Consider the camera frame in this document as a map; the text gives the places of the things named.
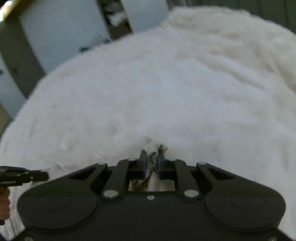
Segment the door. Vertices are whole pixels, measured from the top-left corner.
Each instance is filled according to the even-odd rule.
[[[78,55],[80,47],[109,38],[96,0],[36,0],[19,20],[46,74]]]
[[[0,104],[12,118],[15,118],[24,103],[25,98],[0,55]]]
[[[166,0],[121,0],[134,33],[157,26],[167,17]]]

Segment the hand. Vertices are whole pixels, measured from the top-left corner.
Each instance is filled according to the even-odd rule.
[[[9,196],[9,189],[5,188],[1,193],[0,193],[0,220],[7,220],[9,219],[9,212],[10,212],[10,208],[9,208],[9,200],[8,200],[8,196]]]

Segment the black mount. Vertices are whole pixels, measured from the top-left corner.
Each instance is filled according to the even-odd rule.
[[[157,158],[171,192],[128,191],[144,180],[147,154],[95,164],[34,187],[18,200],[26,229],[13,241],[292,241],[277,229],[285,201],[275,190],[205,162]]]

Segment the metal screw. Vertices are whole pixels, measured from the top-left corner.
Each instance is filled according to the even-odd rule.
[[[107,197],[107,198],[114,198],[117,196],[118,196],[118,192],[116,190],[109,189],[104,192],[104,197]]]
[[[196,190],[193,190],[193,189],[189,189],[189,190],[186,190],[184,192],[184,195],[186,197],[190,197],[190,198],[194,198],[194,197],[197,197],[200,193]]]
[[[150,200],[150,201],[152,201],[152,200],[155,199],[155,196],[154,195],[149,195],[149,196],[147,196],[147,199]]]
[[[34,239],[31,236],[27,236],[24,238],[25,241],[34,241]]]
[[[271,237],[268,239],[268,241],[277,241],[277,237],[275,237],[275,236],[271,236]]]

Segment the fluffy rug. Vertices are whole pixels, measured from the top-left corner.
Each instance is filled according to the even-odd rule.
[[[277,24],[218,7],[174,9],[159,27],[40,81],[2,136],[1,164],[115,165],[161,143],[168,158],[206,161],[279,191],[287,204],[280,229],[295,239],[295,63],[296,36]],[[14,215],[0,230],[8,238],[16,189]]]

